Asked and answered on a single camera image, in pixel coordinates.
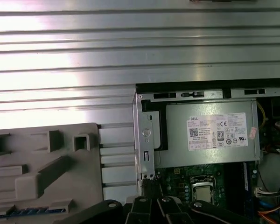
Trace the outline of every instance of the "qr code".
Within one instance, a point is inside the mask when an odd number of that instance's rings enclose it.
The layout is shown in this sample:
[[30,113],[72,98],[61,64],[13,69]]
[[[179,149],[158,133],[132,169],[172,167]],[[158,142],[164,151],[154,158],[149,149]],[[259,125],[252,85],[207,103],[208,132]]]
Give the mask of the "qr code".
[[198,128],[190,128],[190,137],[197,137],[198,136]]

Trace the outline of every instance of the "metal panel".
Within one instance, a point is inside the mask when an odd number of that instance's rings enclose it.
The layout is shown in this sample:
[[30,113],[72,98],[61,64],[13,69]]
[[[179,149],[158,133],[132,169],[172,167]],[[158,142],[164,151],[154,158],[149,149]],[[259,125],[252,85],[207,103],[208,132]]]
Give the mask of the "metal panel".
[[5,0],[2,4],[0,0],[0,12],[31,12],[31,11],[98,11],[98,10],[156,10],[156,9],[235,9],[235,8],[280,8],[280,0],[261,0],[245,3],[213,3],[201,2],[194,3],[189,0]]
[[107,14],[67,14],[0,16],[2,31],[38,31],[114,28],[198,28],[229,26],[280,26],[280,12],[133,12]]
[[104,199],[113,199],[125,203],[129,196],[137,195],[136,185],[104,188]]
[[101,148],[101,156],[103,155],[120,155],[120,154],[133,154],[135,153],[135,147],[113,147],[113,148]]
[[134,193],[136,83],[260,77],[280,77],[280,0],[0,0],[0,129],[97,123],[108,197]]
[[135,166],[102,168],[103,183],[135,182]]
[[280,45],[0,54],[1,70],[280,61]]
[[99,134],[101,144],[134,142],[133,127],[100,129]]

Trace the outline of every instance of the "motherboard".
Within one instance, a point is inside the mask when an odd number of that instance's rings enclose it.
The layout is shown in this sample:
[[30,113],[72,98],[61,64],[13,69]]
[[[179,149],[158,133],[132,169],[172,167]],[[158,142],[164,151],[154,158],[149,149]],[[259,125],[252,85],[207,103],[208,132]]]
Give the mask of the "motherboard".
[[164,195],[184,204],[203,200],[226,208],[223,164],[156,169]]

